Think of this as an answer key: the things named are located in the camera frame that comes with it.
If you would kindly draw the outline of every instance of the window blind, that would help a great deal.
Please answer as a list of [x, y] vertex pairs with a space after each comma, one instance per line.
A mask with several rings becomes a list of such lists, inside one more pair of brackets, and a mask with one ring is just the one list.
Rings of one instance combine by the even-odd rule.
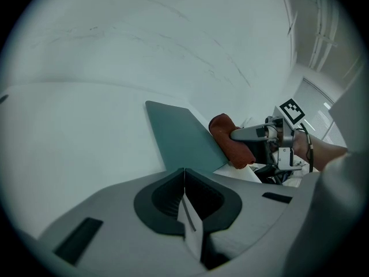
[[341, 147], [347, 147], [336, 123], [332, 124], [332, 127], [328, 130], [326, 136], [323, 138], [323, 141], [331, 145], [340, 145]]
[[305, 79], [295, 93], [294, 99], [305, 112], [303, 123], [309, 133], [319, 139], [323, 139], [327, 130], [333, 123], [328, 113], [333, 103], [319, 90]]

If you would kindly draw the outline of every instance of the white wall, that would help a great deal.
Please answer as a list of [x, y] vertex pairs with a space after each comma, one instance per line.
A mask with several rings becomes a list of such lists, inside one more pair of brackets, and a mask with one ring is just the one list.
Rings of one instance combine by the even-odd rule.
[[294, 96], [303, 78], [306, 78], [308, 81], [316, 85], [334, 102], [337, 101], [345, 91], [344, 88], [338, 85], [337, 82], [330, 77], [323, 73], [317, 73], [316, 71], [297, 63], [293, 67], [291, 74], [288, 77], [288, 81], [280, 92], [278, 104], [282, 104]]
[[142, 88], [240, 124], [274, 105], [289, 72], [288, 30], [283, 0], [35, 0], [3, 79]]

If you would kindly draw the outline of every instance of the brown cloth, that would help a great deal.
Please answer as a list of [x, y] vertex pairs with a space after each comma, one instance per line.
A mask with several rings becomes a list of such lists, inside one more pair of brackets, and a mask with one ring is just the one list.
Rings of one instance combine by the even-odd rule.
[[210, 133], [236, 169], [242, 169], [256, 161], [246, 144], [231, 140], [231, 132], [239, 128], [224, 113], [215, 116], [209, 123]]

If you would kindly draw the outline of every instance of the wrist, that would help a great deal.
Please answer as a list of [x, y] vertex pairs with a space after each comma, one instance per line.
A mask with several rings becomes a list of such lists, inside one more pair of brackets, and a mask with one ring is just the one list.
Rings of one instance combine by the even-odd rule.
[[299, 130], [295, 131], [295, 135], [293, 137], [292, 149], [295, 155], [303, 159], [305, 158], [307, 150], [308, 150], [308, 144], [307, 144], [305, 132], [301, 132]]

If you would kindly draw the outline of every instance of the human arm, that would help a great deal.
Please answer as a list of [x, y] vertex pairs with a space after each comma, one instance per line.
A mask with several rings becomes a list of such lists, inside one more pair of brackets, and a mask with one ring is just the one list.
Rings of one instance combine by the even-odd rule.
[[[310, 140], [314, 149], [314, 167], [319, 171], [322, 171], [328, 162], [347, 152], [347, 148], [325, 143], [312, 135], [310, 135]], [[308, 143], [305, 132], [295, 131], [292, 149], [295, 155], [308, 162]]]

